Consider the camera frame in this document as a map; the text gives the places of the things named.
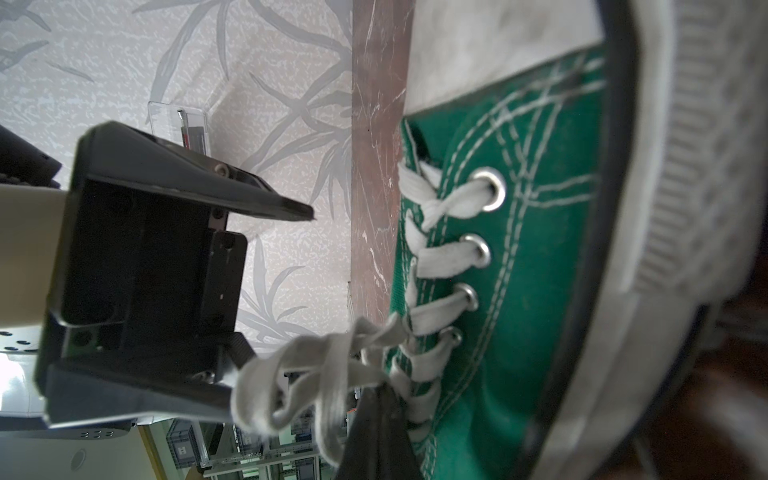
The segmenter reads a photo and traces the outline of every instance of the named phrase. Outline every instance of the shoe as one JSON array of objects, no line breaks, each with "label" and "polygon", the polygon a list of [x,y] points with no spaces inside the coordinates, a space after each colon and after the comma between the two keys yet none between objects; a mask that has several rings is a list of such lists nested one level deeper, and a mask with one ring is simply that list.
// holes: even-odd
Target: shoe
[{"label": "shoe", "polygon": [[[748,4],[418,0],[389,321],[253,360],[236,421],[270,434],[316,403],[338,465],[341,399],[387,382],[426,480],[592,476],[751,267],[768,4]],[[306,372],[285,395],[284,371]]]}]

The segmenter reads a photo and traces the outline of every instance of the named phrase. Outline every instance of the brown marble surface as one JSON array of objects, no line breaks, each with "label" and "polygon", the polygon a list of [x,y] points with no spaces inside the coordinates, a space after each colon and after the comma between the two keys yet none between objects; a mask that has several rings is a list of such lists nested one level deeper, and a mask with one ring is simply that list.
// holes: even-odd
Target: brown marble surface
[{"label": "brown marble surface", "polygon": [[353,315],[383,323],[390,281],[400,192],[399,121],[413,0],[353,2],[352,276]]}]

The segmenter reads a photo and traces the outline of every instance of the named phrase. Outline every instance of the green canvas sneaker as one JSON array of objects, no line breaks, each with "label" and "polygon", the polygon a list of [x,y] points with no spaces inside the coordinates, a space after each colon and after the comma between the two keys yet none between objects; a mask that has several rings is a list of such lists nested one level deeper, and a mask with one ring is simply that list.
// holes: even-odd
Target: green canvas sneaker
[{"label": "green canvas sneaker", "polygon": [[[346,392],[388,383],[426,480],[593,475],[750,270],[768,4],[747,3],[417,0],[389,321],[253,360],[236,421],[314,403],[338,465]],[[282,393],[285,371],[306,373]]]}]

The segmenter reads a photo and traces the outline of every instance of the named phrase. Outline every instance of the eyelet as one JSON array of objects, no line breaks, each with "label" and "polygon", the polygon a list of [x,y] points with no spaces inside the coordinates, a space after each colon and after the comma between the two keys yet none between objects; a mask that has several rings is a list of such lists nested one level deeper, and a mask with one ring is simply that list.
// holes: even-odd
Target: eyelet
[{"label": "eyelet", "polygon": [[443,336],[446,333],[453,337],[453,348],[461,345],[464,341],[464,334],[462,334],[462,331],[454,326],[447,326],[446,328],[440,330],[440,336]]},{"label": "eyelet", "polygon": [[504,199],[507,196],[507,183],[504,181],[504,177],[498,170],[490,167],[478,168],[469,175],[469,180],[479,179],[487,180],[493,187],[493,198],[490,203],[482,208],[482,211],[484,212],[492,212],[504,203]]},{"label": "eyelet", "polygon": [[469,299],[469,305],[467,306],[467,312],[474,312],[480,307],[480,300],[478,300],[478,293],[475,289],[466,283],[456,283],[453,286],[454,292],[464,292]]},{"label": "eyelet", "polygon": [[491,247],[476,233],[465,233],[458,239],[460,242],[474,243],[480,251],[480,258],[475,262],[475,268],[486,268],[491,264]]}]

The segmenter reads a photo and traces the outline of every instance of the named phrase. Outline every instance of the shoelace bow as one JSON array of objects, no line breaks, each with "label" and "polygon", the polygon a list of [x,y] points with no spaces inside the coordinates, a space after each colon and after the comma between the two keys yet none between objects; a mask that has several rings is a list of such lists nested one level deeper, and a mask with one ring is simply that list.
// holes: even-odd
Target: shoelace bow
[{"label": "shoelace bow", "polygon": [[[267,358],[250,360],[239,372],[231,399],[236,424],[261,435],[277,435],[295,417],[315,405],[315,437],[320,453],[338,465],[343,447],[336,436],[346,414],[349,390],[389,382],[406,402],[406,418],[419,425],[409,430],[412,442],[426,438],[430,420],[440,399],[440,376],[451,351],[461,342],[461,333],[451,324],[473,299],[464,291],[417,305],[417,279],[450,278],[475,265],[481,253],[472,242],[445,243],[427,247],[429,232],[444,216],[472,218],[491,200],[494,191],[485,179],[470,180],[455,188],[445,199],[438,199],[437,187],[442,171],[419,162],[421,173],[399,165],[401,194],[421,207],[424,217],[416,225],[412,211],[406,212],[406,243],[413,254],[406,286],[406,318],[393,313],[384,327],[358,318],[349,332],[323,337],[299,336]],[[423,353],[415,352],[415,338],[439,334],[437,345]],[[383,370],[386,349],[399,346],[411,363],[407,375],[393,362],[387,375]],[[351,358],[362,354],[362,362]],[[277,379],[284,373],[302,375],[283,392]],[[432,382],[426,394],[414,396],[414,382]]]}]

